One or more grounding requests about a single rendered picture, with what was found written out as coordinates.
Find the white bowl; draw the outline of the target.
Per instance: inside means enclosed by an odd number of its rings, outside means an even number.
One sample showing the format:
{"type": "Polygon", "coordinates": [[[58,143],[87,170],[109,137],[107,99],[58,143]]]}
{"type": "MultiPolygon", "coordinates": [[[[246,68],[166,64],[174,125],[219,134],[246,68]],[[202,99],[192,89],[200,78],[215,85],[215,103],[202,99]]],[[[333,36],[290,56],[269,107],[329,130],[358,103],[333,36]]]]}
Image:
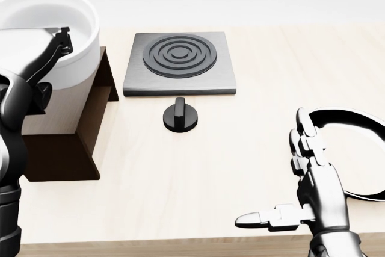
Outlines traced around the white bowl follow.
{"type": "Polygon", "coordinates": [[[42,79],[54,90],[88,79],[100,59],[100,21],[87,0],[0,0],[0,28],[70,28],[73,52],[42,79]]]}

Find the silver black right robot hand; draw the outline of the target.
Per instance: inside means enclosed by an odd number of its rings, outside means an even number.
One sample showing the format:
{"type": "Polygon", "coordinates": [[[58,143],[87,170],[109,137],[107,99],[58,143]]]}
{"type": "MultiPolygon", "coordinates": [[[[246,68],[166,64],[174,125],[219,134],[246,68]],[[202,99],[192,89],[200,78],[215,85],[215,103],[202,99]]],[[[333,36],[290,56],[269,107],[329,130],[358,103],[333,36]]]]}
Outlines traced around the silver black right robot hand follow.
{"type": "Polygon", "coordinates": [[[321,134],[304,108],[297,110],[296,123],[289,133],[289,145],[292,171],[300,179],[300,207],[283,204],[270,211],[245,214],[235,220],[235,226],[278,232],[294,231],[306,224],[314,235],[350,228],[345,194],[335,167],[326,160],[321,134]]]}

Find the white plate with dark rim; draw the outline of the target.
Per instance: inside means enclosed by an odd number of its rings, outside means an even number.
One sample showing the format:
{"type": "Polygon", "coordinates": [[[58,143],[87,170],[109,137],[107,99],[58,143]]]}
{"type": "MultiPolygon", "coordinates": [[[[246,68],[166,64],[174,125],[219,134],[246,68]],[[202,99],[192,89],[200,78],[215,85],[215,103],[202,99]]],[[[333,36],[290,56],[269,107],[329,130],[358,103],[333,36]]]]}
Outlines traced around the white plate with dark rim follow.
{"type": "Polygon", "coordinates": [[[311,111],[309,116],[318,128],[331,124],[351,125],[373,132],[385,144],[385,121],[371,114],[352,108],[324,107],[311,111]]]}

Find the round black knob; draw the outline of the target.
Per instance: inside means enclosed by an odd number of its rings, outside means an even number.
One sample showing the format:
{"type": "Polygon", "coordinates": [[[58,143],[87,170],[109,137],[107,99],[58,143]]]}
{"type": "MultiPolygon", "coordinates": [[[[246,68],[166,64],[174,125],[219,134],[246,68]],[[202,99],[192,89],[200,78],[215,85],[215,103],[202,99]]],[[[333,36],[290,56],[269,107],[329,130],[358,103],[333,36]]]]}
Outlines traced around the round black knob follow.
{"type": "Polygon", "coordinates": [[[175,103],[164,111],[163,123],[169,131],[188,132],[196,127],[198,114],[194,107],[185,102],[184,97],[177,97],[175,103]]]}

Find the flat dark stove plate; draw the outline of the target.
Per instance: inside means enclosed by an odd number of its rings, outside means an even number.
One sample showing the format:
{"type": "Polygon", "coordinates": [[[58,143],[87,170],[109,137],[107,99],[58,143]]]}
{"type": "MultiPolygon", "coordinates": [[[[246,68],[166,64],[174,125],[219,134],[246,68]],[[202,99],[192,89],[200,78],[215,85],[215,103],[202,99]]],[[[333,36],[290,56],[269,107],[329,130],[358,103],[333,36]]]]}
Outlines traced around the flat dark stove plate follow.
{"type": "Polygon", "coordinates": [[[224,32],[137,33],[124,96],[235,94],[224,32]]]}

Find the brown wooden cabinet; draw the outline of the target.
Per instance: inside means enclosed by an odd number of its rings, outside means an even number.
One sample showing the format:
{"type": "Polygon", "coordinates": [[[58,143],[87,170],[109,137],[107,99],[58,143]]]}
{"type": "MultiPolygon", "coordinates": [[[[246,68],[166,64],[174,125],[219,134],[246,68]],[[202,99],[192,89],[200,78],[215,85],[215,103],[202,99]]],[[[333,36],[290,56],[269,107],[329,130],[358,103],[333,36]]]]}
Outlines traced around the brown wooden cabinet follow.
{"type": "Polygon", "coordinates": [[[30,182],[98,180],[93,152],[108,102],[118,101],[106,48],[97,70],[84,82],[55,90],[44,115],[25,118],[30,182]]]}

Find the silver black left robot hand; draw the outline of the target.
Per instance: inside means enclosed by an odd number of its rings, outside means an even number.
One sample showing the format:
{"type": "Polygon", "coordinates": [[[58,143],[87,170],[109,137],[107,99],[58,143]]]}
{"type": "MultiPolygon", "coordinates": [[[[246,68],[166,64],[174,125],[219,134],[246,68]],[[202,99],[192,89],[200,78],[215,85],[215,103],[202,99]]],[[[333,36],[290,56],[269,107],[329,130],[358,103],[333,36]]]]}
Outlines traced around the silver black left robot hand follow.
{"type": "Polygon", "coordinates": [[[0,187],[15,184],[26,169],[23,121],[45,113],[53,87],[43,78],[73,52],[69,31],[0,29],[0,187]]]}

